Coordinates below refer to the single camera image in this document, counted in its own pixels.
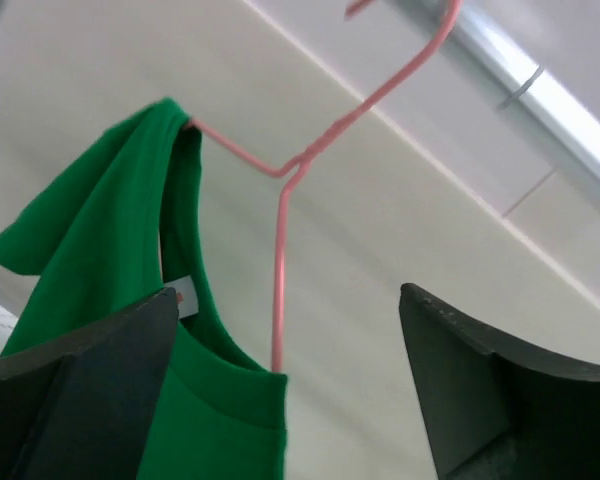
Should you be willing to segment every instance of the shirt label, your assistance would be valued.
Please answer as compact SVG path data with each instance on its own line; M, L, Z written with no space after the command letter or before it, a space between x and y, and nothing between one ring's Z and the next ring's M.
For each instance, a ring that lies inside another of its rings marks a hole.
M178 300L178 318L186 318L198 313L198 294L196 287L193 285L191 276L178 278L171 282L166 282L165 287L175 288L176 298Z

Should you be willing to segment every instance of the silver bar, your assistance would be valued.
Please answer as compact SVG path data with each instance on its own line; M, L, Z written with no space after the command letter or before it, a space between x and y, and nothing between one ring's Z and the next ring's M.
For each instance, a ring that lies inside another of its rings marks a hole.
M439 18L446 1L418 0ZM541 67L479 7L465 3L453 39L513 94ZM547 70L520 103L600 181L600 121Z

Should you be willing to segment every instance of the clothing tag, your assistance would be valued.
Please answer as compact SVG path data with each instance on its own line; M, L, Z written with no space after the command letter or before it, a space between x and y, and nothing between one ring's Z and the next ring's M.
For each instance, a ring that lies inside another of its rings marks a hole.
M164 286L176 289L178 318L190 317L198 313L198 294L196 293L196 287L193 285L193 279L189 275L166 282Z

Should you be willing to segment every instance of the pink hanger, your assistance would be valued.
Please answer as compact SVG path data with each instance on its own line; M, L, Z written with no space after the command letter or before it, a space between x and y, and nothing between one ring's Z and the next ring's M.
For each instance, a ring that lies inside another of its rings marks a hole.
M373 0L357 0L349 5L345 16L351 17L369 5ZM227 140L219 132L208 127L196 119L191 119L186 128L196 127L218 144L225 147L238 158L241 158L260 172L273 178L284 177L287 173L298 167L293 176L287 181L280 193L278 202L278 220L276 227L276 254L274 272L273 292L273 332L271 351L271 370L280 372L282 370L282 347L284 331L284 260L285 244L287 240L287 211L289 197L300 180L307 174L311 163L321 152L331 145L342 133L349 128L358 118L368 112L376 103L384 98L389 92L420 68L440 48L447 38L456 22L462 0L449 0L447 13L442 25L431 39L431 41L418 53L409 63L402 67L380 88L373 92L364 102L351 112L336 120L317 140L309 145L304 152L296 155L281 168L273 168L266 165L258 158L244 151L238 145Z

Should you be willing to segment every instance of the green cloth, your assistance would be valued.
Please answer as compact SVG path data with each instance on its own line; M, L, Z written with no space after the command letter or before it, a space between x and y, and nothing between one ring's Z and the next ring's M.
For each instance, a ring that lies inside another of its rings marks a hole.
M40 275L2 355L162 288L161 243L164 280L190 275L199 311L178 327L137 478L281 479L287 377L218 318L198 232L201 134L187 120L165 99L111 127L0 234L0 265Z

